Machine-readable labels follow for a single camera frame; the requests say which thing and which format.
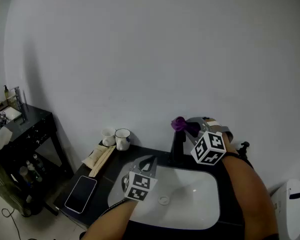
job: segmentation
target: white cube with fiducial marker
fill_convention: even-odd
[[[198,164],[214,166],[227,152],[222,133],[205,131],[191,151]]]
[[[125,179],[124,196],[136,201],[144,201],[148,193],[157,183],[156,178],[144,176],[142,174],[129,171],[128,177]]]

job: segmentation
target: white cup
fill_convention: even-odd
[[[101,135],[103,136],[102,144],[106,147],[110,147],[116,144],[115,134],[116,134],[116,130],[113,128],[103,129],[101,131]]]
[[[128,150],[130,147],[130,134],[128,129],[119,129],[115,131],[116,149],[119,151]]]

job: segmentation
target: white plastic appliance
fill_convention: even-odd
[[[271,197],[279,238],[295,240],[300,235],[300,181],[289,179]]]

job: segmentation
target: white phone frame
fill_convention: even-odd
[[[85,203],[85,205],[84,205],[84,207],[83,207],[82,211],[81,211],[81,212],[79,212],[79,211],[76,211],[76,210],[74,210],[74,209],[71,209],[71,208],[69,208],[68,206],[66,206],[66,203],[67,203],[67,201],[68,201],[69,197],[71,196],[72,192],[73,192],[73,191],[74,191],[74,189],[76,188],[76,186],[77,186],[78,182],[80,181],[81,177],[85,177],[85,178],[88,178],[89,180],[95,181],[95,184],[94,184],[94,186],[93,186],[93,189],[91,190],[91,193],[90,193],[90,195],[89,195],[88,199],[86,200],[86,203]],[[81,176],[80,176],[80,178],[78,179],[78,181],[76,182],[76,184],[74,185],[73,189],[71,190],[71,193],[69,194],[68,198],[67,198],[67,199],[66,199],[66,201],[64,202],[64,206],[65,206],[65,207],[67,207],[69,210],[71,210],[71,211],[73,211],[73,212],[77,213],[77,214],[82,214],[82,213],[83,213],[83,211],[84,211],[84,210],[85,210],[85,208],[86,208],[86,205],[87,205],[87,203],[88,203],[88,201],[89,201],[89,199],[90,199],[90,197],[91,197],[91,195],[92,195],[93,191],[94,191],[94,190],[95,190],[95,188],[96,188],[96,185],[97,185],[97,180],[95,180],[95,179],[93,179],[93,178],[90,178],[90,177],[87,177],[87,176],[83,176],[83,175],[81,175]]]

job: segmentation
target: purple cloth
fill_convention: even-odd
[[[192,136],[197,136],[200,131],[200,125],[198,123],[188,123],[182,116],[178,116],[171,122],[172,128],[176,132],[187,131]]]

